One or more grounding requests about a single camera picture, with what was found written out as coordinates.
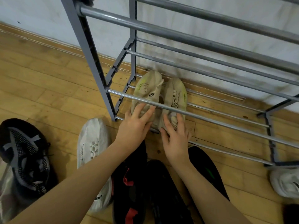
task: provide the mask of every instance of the white wall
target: white wall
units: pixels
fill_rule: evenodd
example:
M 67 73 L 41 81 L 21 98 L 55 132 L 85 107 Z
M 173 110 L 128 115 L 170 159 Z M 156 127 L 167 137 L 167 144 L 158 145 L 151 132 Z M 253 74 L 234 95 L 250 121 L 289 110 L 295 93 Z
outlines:
M 299 34 L 299 5 L 280 0 L 173 1 Z M 128 0 L 95 0 L 94 7 L 120 15 L 129 16 Z M 251 32 L 246 32 L 218 23 L 212 23 L 142 3 L 138 3 L 138 19 L 299 64 L 299 46 L 274 38 L 257 35 Z M 78 41 L 60 0 L 0 0 L 0 21 L 66 43 L 78 45 Z M 88 22 L 97 50 L 102 54 L 117 57 L 129 38 L 129 29 L 92 18 L 88 18 Z M 138 32 L 137 35 L 141 38 L 157 41 L 245 67 L 250 67 L 269 74 L 296 81 L 299 80 L 299 76 L 273 70 L 246 61 L 241 61 L 203 49 L 194 48 L 189 45 L 169 41 L 140 32 Z M 138 43 L 137 49 L 139 52 L 145 54 L 187 64 L 189 66 L 225 75 L 237 80 L 250 82 L 255 85 L 280 91 L 289 95 L 299 93 L 299 89 L 296 86 L 291 86 L 276 80 L 163 50 L 150 45 Z M 138 65 L 166 71 L 172 75 L 177 75 L 180 78 L 191 79 L 193 81 L 217 86 L 220 89 L 240 94 L 245 97 L 262 100 L 272 105 L 284 100 L 283 98 L 271 96 L 263 92 L 237 86 L 196 73 L 175 69 L 163 64 L 157 64 L 152 61 L 140 58 L 137 58 L 137 60 Z M 130 58 L 126 57 L 125 61 L 130 62 Z M 288 109 L 299 112 L 299 104 L 293 104 L 289 106 Z

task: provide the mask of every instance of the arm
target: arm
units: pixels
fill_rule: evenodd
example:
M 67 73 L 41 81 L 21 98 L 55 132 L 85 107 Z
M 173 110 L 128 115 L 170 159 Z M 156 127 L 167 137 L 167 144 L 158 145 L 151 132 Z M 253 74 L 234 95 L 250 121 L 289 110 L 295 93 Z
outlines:
M 129 111 L 125 114 L 114 143 L 103 153 L 80 167 L 9 223 L 79 224 L 113 171 L 144 140 L 151 127 L 151 123 L 146 122 L 155 110 L 151 107 L 139 119 L 144 106 L 139 104 L 132 115 Z
M 175 131 L 166 115 L 164 123 L 169 132 L 161 128 L 165 154 L 186 185 L 200 215 L 206 224 L 250 224 L 242 213 L 215 189 L 192 165 L 188 154 L 191 137 L 185 129 L 184 120 L 177 114 L 178 128 Z

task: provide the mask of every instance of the forearm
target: forearm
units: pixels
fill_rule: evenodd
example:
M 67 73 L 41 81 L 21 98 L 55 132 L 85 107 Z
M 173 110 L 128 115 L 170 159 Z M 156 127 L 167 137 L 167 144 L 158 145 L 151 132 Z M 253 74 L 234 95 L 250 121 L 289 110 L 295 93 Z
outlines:
M 10 223 L 80 223 L 107 179 L 128 156 L 122 146 L 111 144 Z
M 191 164 L 175 168 L 206 224 L 250 224 Z

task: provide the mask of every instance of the metal shoe rack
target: metal shoe rack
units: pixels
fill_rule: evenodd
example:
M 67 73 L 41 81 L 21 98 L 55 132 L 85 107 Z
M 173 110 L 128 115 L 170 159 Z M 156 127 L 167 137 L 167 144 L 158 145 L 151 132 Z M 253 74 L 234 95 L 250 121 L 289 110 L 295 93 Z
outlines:
M 268 162 L 266 160 L 262 160 L 259 158 L 254 158 L 251 156 L 245 156 L 245 155 L 241 155 L 241 154 L 237 154 L 237 153 L 232 153 L 232 152 L 227 152 L 227 151 L 223 151 L 223 150 L 219 150 L 216 148 L 212 148 L 209 146 L 205 146 L 205 145 L 201 145 L 195 142 L 190 141 L 190 143 L 195 144 L 199 147 L 204 147 L 207 149 L 211 149 L 211 150 L 215 150 L 215 151 L 219 151 L 222 153 L 226 153 L 226 154 L 230 154 L 233 156 L 237 156 L 237 157 L 241 157 L 241 158 L 245 158 L 245 159 L 250 159 L 253 161 L 257 161 L 257 162 L 261 162 L 264 164 L 264 166 L 269 167 L 269 168 L 279 168 L 279 167 L 284 167 L 284 168 L 290 168 L 290 167 L 298 167 L 299 166 L 299 161 L 291 161 L 291 162 L 282 162 L 279 160 L 278 158 L 278 152 L 277 152 L 277 148 L 276 148 L 276 143 L 281 143 L 281 144 L 285 144 L 288 146 L 292 146 L 295 148 L 299 148 L 299 144 L 295 144 L 292 142 L 288 142 L 279 138 L 274 137 L 274 129 L 273 129 L 273 125 L 272 125 L 272 121 L 271 121 L 271 113 L 280 110 L 288 105 L 291 105 L 297 101 L 299 101 L 299 94 L 296 96 L 289 96 L 287 94 L 283 94 L 283 93 L 279 93 L 276 92 L 274 90 L 269 90 L 260 86 L 256 86 L 250 83 L 246 83 L 246 82 L 241 82 L 238 80 L 234 80 L 234 79 L 230 79 L 228 77 L 222 76 L 222 75 L 216 75 L 207 71 L 203 71 L 200 69 L 196 69 L 196 68 L 192 68 L 189 66 L 185 66 L 182 64 L 178 64 L 178 63 L 174 63 L 174 62 L 170 62 L 170 61 L 166 61 L 163 59 L 159 59 L 156 57 L 152 57 L 152 56 L 148 56 L 142 53 L 138 53 L 136 52 L 136 44 L 137 42 L 142 42 L 142 43 L 146 43 L 149 45 L 153 45 L 156 47 L 160 47 L 163 49 L 167 49 L 167 50 L 171 50 L 174 52 L 178 52 L 178 53 L 182 53 L 185 55 L 189 55 L 192 57 L 196 57 L 196 58 L 200 58 L 203 60 L 207 60 L 207 61 L 211 61 L 214 63 L 218 63 L 218 64 L 222 64 L 228 67 L 232 67 L 235 69 L 239 69 L 242 71 L 246 71 L 246 72 L 250 72 L 252 74 L 256 74 L 256 75 L 260 75 L 260 76 L 264 76 L 270 79 L 275 79 L 278 81 L 282 81 L 285 83 L 289 83 L 292 85 L 296 85 L 299 86 L 299 82 L 295 82 L 289 79 L 285 79 L 282 77 L 277 77 L 274 75 L 270 75 L 261 71 L 256 71 L 250 68 L 246 68 L 240 65 L 236 65 L 236 64 L 231 64 L 231 63 L 227 63 L 221 60 L 217 60 L 217 59 L 213 59 L 210 57 L 206 57 L 203 55 L 199 55 L 196 53 L 192 53 L 192 52 L 188 52 L 185 50 L 181 50 L 181 49 L 177 49 L 171 46 L 167 46 L 167 45 L 163 45 L 154 41 L 148 41 L 145 39 L 141 39 L 137 37 L 137 30 L 138 31 L 142 31 L 148 34 L 152 34 L 152 35 L 156 35 L 159 37 L 163 37 L 163 38 L 167 38 L 167 39 L 171 39 L 173 41 L 177 41 L 177 42 L 181 42 L 181 43 L 185 43 L 188 45 L 192 45 L 198 48 L 202 48 L 202 49 L 206 49 L 209 51 L 213 51 L 213 52 L 218 52 L 227 56 L 231 56 L 231 57 L 235 57 L 235 58 L 239 58 L 242 60 L 246 60 L 246 61 L 251 61 L 253 63 L 256 64 L 260 64 L 260 65 L 264 65 L 267 67 L 271 67 L 274 69 L 278 69 L 278 70 L 282 70 L 282 71 L 286 71 L 286 72 L 290 72 L 296 75 L 299 75 L 299 65 L 298 64 L 294 64 L 291 62 L 287 62 L 287 61 L 283 61 L 283 60 L 279 60 L 276 58 L 272 58 L 269 56 L 265 56 L 265 55 L 261 55 L 255 52 L 250 52 L 247 50 L 243 50 L 243 49 L 239 49 L 239 48 L 235 48 L 229 45 L 224 45 L 218 42 L 214 42 L 214 41 L 210 41 L 204 38 L 200 38 L 200 37 L 196 37 L 193 35 L 189 35 L 189 34 L 185 34 L 185 33 L 181 33 L 175 30 L 171 30 L 171 29 L 167 29 L 167 28 L 163 28 L 160 26 L 156 26 L 150 23 L 145 23 L 142 21 L 138 21 L 137 20 L 137 1 L 142 2 L 142 3 L 146 3 L 149 5 L 153 5 L 153 6 L 157 6 L 160 8 L 164 8 L 164 9 L 168 9 L 168 10 L 172 10 L 175 12 L 179 12 L 179 13 L 183 13 L 186 15 L 190 15 L 193 17 L 197 17 L 197 18 L 201 18 L 201 19 L 205 19 L 205 20 L 209 20 L 212 22 L 216 22 L 216 23 L 221 23 L 227 26 L 231 26 L 231 27 L 235 27 L 235 28 L 239 28 L 239 29 L 243 29 L 246 31 L 250 31 L 250 32 L 254 32 L 254 33 L 258 33 L 261 35 L 266 35 L 268 37 L 273 37 L 276 39 L 280 39 L 280 40 L 284 40 L 284 41 L 288 41 L 294 44 L 299 45 L 299 35 L 297 34 L 293 34 L 290 32 L 286 32 L 283 30 L 279 30 L 279 29 L 275 29 L 275 28 L 271 28 L 268 26 L 263 26 L 263 25 L 259 25 L 259 24 L 255 24 L 252 22 L 248 22 L 248 21 L 244 21 L 244 20 L 240 20 L 237 18 L 233 18 L 233 17 L 229 17 L 226 15 L 222 15 L 222 14 L 218 14 L 218 13 L 213 13 L 210 11 L 206 11 L 203 9 L 199 9 L 199 8 L 194 8 L 191 6 L 187 6 L 187 5 L 183 5 L 180 3 L 176 3 L 176 2 L 172 2 L 169 0 L 129 0 L 129 18 L 128 17 L 124 17 L 121 15 L 117 15 L 114 13 L 110 13 L 110 12 L 106 12 L 100 9 L 96 9 L 93 8 L 93 0 L 61 0 L 62 4 L 65 8 L 65 11 L 67 13 L 67 16 L 69 18 L 69 21 L 73 27 L 73 30 L 76 34 L 76 37 L 79 41 L 79 44 L 83 50 L 83 53 L 85 55 L 85 58 L 89 64 L 90 70 L 93 74 L 93 77 L 95 78 L 95 81 L 97 83 L 97 86 L 99 87 L 99 91 L 101 92 L 101 95 L 103 97 L 103 100 L 105 102 L 105 105 L 108 109 L 109 115 L 111 117 L 112 120 L 116 121 L 117 119 L 123 120 L 121 117 L 117 116 L 118 110 L 119 110 L 119 106 L 121 105 L 123 98 L 127 97 L 127 98 L 131 98 L 131 99 L 135 99 L 150 105 L 154 105 L 160 108 L 164 108 L 164 109 L 168 109 L 170 111 L 174 111 L 174 112 L 178 112 L 187 116 L 191 116 L 200 120 L 204 120 L 213 124 L 217 124 L 223 127 L 227 127 L 230 129 L 234 129 L 237 131 L 241 131 L 241 132 L 245 132 L 251 135 L 255 135 L 257 137 L 261 137 L 264 139 L 267 139 L 269 141 L 269 148 L 271 150 L 271 161 Z M 299 4 L 299 0 L 284 0 L 284 1 L 289 1 L 295 4 Z M 111 22 L 120 26 L 124 26 L 124 27 L 128 27 L 130 28 L 130 38 L 127 41 L 127 43 L 125 44 L 124 48 L 122 49 L 121 53 L 119 54 L 119 56 L 117 57 L 114 65 L 112 66 L 112 68 L 110 69 L 110 71 L 108 72 L 108 74 L 104 75 L 104 72 L 102 70 L 100 61 L 99 61 L 99 57 L 98 57 L 98 53 L 96 51 L 93 39 L 92 39 L 92 35 L 88 26 L 88 22 L 87 22 L 87 18 L 86 16 L 92 17 L 92 18 L 96 18 L 99 20 L 103 20 L 106 22 Z M 122 63 L 123 59 L 125 58 L 125 56 L 127 54 L 131 55 L 131 65 L 132 65 L 132 70 L 131 70 L 131 76 L 127 82 L 127 85 L 124 87 L 122 92 L 116 91 L 116 90 L 112 90 L 110 89 L 110 85 L 112 83 L 113 80 L 113 76 L 114 74 L 118 71 L 118 68 L 120 66 L 120 64 Z M 207 107 L 203 107 L 203 106 L 199 106 L 193 103 L 188 103 L 188 105 L 193 106 L 193 107 L 197 107 L 200 109 L 205 109 L 208 111 L 212 111 L 214 113 L 218 113 L 218 114 L 222 114 L 225 116 L 229 116 L 232 118 L 236 118 L 242 121 L 247 121 L 247 122 L 251 122 L 253 124 L 258 124 L 260 126 L 263 126 L 266 128 L 267 130 L 267 135 L 255 132 L 255 131 L 251 131 L 245 128 L 241 128 L 241 127 L 237 127 L 231 124 L 227 124 L 227 123 L 223 123 L 220 121 L 216 121 L 213 119 L 209 119 L 200 115 L 196 115 L 194 113 L 191 112 L 187 112 L 187 111 L 182 111 L 182 110 L 178 110 L 175 109 L 173 107 L 168 107 L 166 105 L 160 104 L 160 103 L 156 103 L 156 102 L 152 102 L 152 101 L 148 101 L 139 97 L 135 97 L 133 95 L 130 94 L 126 94 L 127 89 L 130 88 L 134 88 L 134 86 L 131 86 L 130 83 L 135 79 L 135 77 L 141 77 L 140 75 L 136 74 L 136 57 L 140 57 L 140 58 L 145 58 L 148 60 L 152 60 L 158 63 L 162 63 L 162 64 L 167 64 L 173 67 L 177 67 L 180 69 L 184 69 L 187 71 L 191 71 L 191 72 L 195 72 L 201 75 L 206 75 L 215 79 L 220 79 L 226 82 L 230 82 L 230 83 L 234 83 L 240 86 L 244 86 L 244 87 L 248 87 L 251 89 L 255 89 L 255 90 L 259 90 L 268 94 L 272 94 L 278 97 L 283 97 L 286 100 L 267 109 L 267 110 L 258 110 L 258 109 L 254 109 L 254 108 L 250 108 L 250 107 L 246 107 L 244 105 L 238 104 L 238 103 L 234 103 L 232 101 L 228 101 L 228 100 L 223 100 L 223 99 L 219 99 L 217 97 L 212 97 L 209 96 L 207 94 L 203 94 L 194 90 L 190 90 L 187 89 L 188 92 L 190 93 L 195 93 L 198 94 L 200 96 L 204 96 L 204 97 L 208 97 L 210 99 L 215 99 L 218 101 L 222 101 L 225 103 L 229 103 L 231 105 L 237 105 L 237 106 L 241 106 L 243 108 L 247 108 L 247 109 L 251 109 L 256 111 L 257 116 L 258 117 L 263 117 L 265 118 L 265 124 L 261 124 L 261 123 L 257 123 L 254 121 L 250 121 L 248 119 L 243 119 L 237 116 L 233 116 L 227 113 L 223 113 L 217 110 L 213 110 Z M 113 106 L 112 103 L 112 99 L 111 99 L 111 95 L 110 94 L 117 94 L 120 96 L 119 101 L 117 102 L 116 106 Z

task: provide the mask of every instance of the hand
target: hand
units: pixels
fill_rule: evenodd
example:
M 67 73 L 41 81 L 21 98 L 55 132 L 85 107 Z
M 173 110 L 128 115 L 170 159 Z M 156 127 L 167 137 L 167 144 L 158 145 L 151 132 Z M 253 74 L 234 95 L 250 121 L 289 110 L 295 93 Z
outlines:
M 145 105 L 145 103 L 138 104 L 133 114 L 131 114 L 130 110 L 125 113 L 125 119 L 120 124 L 114 141 L 115 144 L 125 147 L 130 154 L 135 151 L 145 139 L 152 125 L 152 122 L 148 122 L 148 120 L 153 115 L 156 108 L 155 106 L 151 106 L 148 111 L 139 118 L 139 114 Z
M 178 119 L 177 131 L 172 127 L 166 114 L 164 114 L 163 118 L 165 127 L 169 132 L 169 137 L 165 129 L 160 129 L 166 157 L 174 169 L 191 163 L 188 154 L 188 141 L 191 138 L 191 134 L 185 128 L 184 119 L 181 114 L 177 113 L 176 117 Z

